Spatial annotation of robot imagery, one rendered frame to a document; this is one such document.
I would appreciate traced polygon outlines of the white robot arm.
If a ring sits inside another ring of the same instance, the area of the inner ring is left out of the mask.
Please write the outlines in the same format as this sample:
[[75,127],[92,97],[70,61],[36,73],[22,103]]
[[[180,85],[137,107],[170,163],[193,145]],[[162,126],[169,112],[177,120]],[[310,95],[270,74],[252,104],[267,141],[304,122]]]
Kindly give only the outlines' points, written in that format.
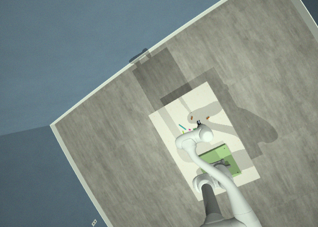
[[[200,227],[262,227],[257,216],[246,201],[236,184],[231,172],[231,165],[221,159],[208,163],[196,153],[197,143],[213,140],[212,130],[205,124],[198,125],[197,129],[178,136],[175,145],[186,151],[191,160],[206,173],[196,176],[193,181],[194,189],[203,196],[206,218]],[[214,191],[222,188],[227,191],[234,217],[225,219],[220,211]]]

